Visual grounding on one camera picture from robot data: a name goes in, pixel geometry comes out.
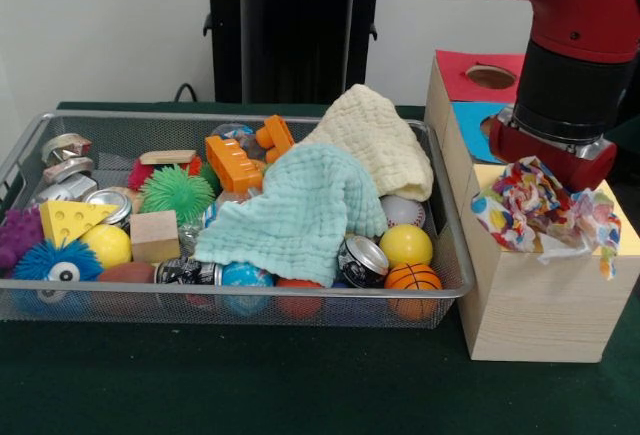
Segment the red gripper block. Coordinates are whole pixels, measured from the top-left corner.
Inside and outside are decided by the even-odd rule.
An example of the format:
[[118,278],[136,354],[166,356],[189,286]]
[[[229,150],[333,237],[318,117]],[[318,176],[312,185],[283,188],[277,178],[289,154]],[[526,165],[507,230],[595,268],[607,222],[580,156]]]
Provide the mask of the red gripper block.
[[617,146],[609,144],[595,159],[579,158],[494,119],[489,134],[491,153],[505,163],[535,156],[568,190],[596,189],[613,167]]

